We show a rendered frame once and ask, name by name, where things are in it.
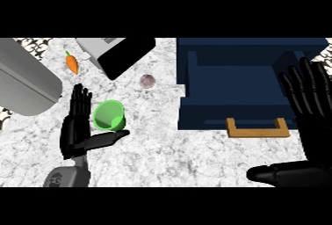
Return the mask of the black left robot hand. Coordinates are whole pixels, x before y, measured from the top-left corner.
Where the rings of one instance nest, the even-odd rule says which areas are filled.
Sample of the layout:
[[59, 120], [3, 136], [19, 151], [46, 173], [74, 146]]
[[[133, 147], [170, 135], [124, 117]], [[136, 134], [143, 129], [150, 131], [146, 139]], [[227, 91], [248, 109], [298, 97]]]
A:
[[88, 150], [112, 146], [128, 134], [128, 130], [91, 134], [91, 93], [78, 83], [69, 100], [69, 115], [65, 117], [59, 135], [59, 149], [63, 159], [84, 156]]

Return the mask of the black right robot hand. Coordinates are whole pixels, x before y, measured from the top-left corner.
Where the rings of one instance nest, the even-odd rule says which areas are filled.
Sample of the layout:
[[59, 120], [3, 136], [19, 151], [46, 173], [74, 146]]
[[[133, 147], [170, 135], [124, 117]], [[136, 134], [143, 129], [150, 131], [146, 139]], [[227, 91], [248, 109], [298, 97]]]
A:
[[274, 187], [332, 187], [332, 80], [320, 62], [300, 59], [279, 74], [295, 112], [305, 160], [255, 166], [246, 178]]

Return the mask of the green cup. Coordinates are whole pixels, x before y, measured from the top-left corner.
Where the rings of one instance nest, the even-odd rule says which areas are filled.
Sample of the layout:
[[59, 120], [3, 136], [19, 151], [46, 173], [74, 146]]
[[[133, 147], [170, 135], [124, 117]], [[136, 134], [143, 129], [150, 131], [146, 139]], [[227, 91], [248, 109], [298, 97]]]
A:
[[93, 124], [100, 130], [119, 131], [125, 127], [124, 107], [117, 100], [103, 101], [93, 112]]

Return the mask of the dark blue drawer front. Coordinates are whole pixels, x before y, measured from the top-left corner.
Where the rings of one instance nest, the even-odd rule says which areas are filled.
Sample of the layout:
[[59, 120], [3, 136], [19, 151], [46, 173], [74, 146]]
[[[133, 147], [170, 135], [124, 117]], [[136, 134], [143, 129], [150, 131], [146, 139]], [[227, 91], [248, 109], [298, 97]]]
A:
[[286, 100], [280, 103], [230, 102], [224, 99], [181, 98], [179, 130], [224, 130], [226, 119], [238, 128], [274, 128], [273, 120], [283, 118], [289, 129], [297, 129], [295, 114]]

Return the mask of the dark blue drawer box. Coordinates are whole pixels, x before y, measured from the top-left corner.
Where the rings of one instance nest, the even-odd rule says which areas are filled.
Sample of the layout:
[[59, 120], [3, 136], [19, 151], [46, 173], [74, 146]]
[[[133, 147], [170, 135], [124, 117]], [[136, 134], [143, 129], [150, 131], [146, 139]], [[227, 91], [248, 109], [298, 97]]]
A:
[[328, 47], [325, 38], [177, 38], [177, 83], [186, 98], [215, 98], [224, 83], [279, 73]]

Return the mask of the grey rounded appliance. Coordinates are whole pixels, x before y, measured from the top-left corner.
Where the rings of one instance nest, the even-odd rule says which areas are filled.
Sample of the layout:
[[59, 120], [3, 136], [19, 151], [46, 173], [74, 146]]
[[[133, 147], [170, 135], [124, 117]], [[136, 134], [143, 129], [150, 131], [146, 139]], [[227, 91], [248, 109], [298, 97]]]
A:
[[0, 106], [25, 116], [58, 102], [62, 82], [12, 38], [0, 38]]

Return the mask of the orange carrot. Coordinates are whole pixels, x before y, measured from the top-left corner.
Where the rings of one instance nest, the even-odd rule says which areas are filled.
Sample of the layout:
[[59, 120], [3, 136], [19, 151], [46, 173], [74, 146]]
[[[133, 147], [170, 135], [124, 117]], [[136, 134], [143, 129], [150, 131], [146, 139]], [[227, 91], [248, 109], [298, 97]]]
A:
[[66, 52], [66, 65], [68, 65], [69, 70], [74, 73], [78, 73], [78, 69], [80, 69], [78, 61], [77, 61], [75, 57], [69, 54], [69, 52]]

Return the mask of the purple onion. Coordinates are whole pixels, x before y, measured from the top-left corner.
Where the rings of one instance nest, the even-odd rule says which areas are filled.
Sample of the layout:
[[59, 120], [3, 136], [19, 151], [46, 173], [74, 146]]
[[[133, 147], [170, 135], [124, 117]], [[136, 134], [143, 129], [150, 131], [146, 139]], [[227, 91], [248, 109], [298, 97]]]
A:
[[140, 78], [140, 85], [145, 89], [149, 89], [155, 85], [155, 78], [152, 75], [143, 75]]

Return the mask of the grey and black appliance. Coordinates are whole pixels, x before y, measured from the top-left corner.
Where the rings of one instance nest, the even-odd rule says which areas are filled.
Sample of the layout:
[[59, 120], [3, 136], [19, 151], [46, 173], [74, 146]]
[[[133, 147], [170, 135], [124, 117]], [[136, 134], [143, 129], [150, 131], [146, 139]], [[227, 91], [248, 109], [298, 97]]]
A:
[[111, 80], [155, 48], [155, 38], [77, 38], [75, 41]]

